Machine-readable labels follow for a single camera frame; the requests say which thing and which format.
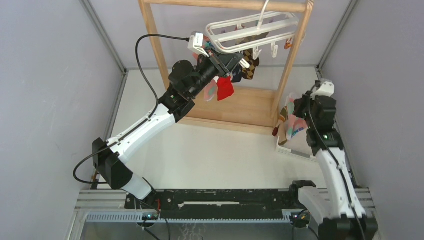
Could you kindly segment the white plastic clip hanger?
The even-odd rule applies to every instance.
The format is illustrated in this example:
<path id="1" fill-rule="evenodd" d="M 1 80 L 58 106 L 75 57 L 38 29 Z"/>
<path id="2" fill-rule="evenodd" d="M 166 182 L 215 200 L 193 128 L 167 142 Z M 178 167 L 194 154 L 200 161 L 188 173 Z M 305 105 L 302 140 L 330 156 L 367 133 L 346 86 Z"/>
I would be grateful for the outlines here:
<path id="1" fill-rule="evenodd" d="M 271 56 L 276 58 L 277 42 L 292 40 L 296 34 L 299 18 L 291 12 L 266 11 L 266 0 L 259 14 L 213 22 L 205 27 L 205 33 L 214 48 L 224 54 L 242 54 L 252 50 L 256 60 L 261 46 L 271 46 Z"/>

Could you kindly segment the red snowflake sock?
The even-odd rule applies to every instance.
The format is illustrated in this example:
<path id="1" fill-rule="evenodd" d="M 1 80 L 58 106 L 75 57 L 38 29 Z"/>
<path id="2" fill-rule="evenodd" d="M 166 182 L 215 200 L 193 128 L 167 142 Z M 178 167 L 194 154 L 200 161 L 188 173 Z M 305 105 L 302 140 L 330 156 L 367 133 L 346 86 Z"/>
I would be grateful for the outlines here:
<path id="1" fill-rule="evenodd" d="M 217 86 L 218 86 L 217 100 L 218 101 L 225 100 L 226 98 L 229 98 L 234 94 L 235 90 L 231 80 L 232 79 L 230 76 L 218 78 L 217 80 Z"/>

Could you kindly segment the striped maroon orange green sock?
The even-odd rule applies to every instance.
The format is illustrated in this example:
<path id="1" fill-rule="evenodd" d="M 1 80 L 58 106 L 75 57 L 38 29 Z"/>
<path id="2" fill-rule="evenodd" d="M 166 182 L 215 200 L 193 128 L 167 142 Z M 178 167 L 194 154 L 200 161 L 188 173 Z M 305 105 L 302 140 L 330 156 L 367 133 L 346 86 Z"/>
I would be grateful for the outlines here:
<path id="1" fill-rule="evenodd" d="M 280 137 L 280 138 L 285 138 L 286 134 L 287 134 L 287 130 L 286 130 L 286 123 L 288 121 L 289 118 L 289 113 L 288 113 L 288 107 L 285 106 L 282 108 L 279 116 L 278 116 L 278 120 L 277 123 L 273 129 L 272 135 L 274 137 Z"/>

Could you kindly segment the pink sock with green patch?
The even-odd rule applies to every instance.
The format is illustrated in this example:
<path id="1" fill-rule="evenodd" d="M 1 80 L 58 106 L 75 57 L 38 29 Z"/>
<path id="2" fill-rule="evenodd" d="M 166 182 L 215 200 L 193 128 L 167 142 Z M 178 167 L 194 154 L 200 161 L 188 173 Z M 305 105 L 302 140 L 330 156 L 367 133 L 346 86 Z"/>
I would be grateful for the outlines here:
<path id="1" fill-rule="evenodd" d="M 210 102 L 218 92 L 217 80 L 213 79 L 204 89 L 204 97 L 203 99 L 206 102 Z"/>

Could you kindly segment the white perforated plastic basket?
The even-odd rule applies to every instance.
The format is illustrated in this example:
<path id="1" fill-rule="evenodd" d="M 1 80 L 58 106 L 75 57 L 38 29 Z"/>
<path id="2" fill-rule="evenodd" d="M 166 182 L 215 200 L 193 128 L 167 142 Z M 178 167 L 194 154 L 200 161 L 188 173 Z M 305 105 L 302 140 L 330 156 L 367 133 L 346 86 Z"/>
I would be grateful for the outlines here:
<path id="1" fill-rule="evenodd" d="M 311 98 L 307 129 L 291 140 L 277 136 L 277 145 L 304 158 L 312 158 L 319 150 L 342 146 L 335 129 L 336 100 L 328 96 Z"/>

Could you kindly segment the orange hanger clip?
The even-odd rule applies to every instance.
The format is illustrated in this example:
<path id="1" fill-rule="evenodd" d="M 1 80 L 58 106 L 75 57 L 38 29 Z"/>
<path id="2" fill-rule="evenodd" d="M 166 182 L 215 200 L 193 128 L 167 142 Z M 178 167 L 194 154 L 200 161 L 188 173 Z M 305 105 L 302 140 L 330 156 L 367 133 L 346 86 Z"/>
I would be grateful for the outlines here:
<path id="1" fill-rule="evenodd" d="M 294 38 L 293 38 L 293 37 L 288 38 L 288 39 L 285 41 L 284 49 L 285 49 L 285 50 L 290 49 L 290 48 L 293 46 L 293 41 L 294 41 Z"/>

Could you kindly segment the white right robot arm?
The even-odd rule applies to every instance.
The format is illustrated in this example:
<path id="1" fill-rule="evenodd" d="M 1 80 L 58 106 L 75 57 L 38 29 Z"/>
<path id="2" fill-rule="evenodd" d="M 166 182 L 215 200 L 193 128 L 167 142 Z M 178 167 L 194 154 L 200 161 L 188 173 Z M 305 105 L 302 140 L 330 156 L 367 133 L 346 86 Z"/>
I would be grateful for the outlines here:
<path id="1" fill-rule="evenodd" d="M 306 92 L 294 101 L 294 115 L 307 124 L 306 141 L 323 173 L 328 199 L 311 183 L 289 194 L 289 203 L 304 208 L 317 223 L 319 240 L 372 240 L 378 231 L 350 177 L 341 135 L 335 129 L 336 100 Z"/>

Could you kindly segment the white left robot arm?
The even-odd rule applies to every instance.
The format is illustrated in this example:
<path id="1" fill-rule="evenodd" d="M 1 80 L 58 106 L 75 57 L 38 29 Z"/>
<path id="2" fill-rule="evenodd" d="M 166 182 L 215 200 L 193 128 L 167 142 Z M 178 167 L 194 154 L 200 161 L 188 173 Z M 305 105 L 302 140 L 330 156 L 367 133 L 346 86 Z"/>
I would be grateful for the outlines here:
<path id="1" fill-rule="evenodd" d="M 208 49 L 196 66 L 188 60 L 176 62 L 168 76 L 169 87 L 157 99 L 154 108 L 125 131 L 108 140 L 92 143 L 92 162 L 113 190 L 123 190 L 143 208 L 156 203 L 157 196 L 149 183 L 135 175 L 127 163 L 155 135 L 178 123 L 195 106 L 195 99 L 216 77 L 227 77 L 243 61 L 242 53 L 219 53 Z"/>

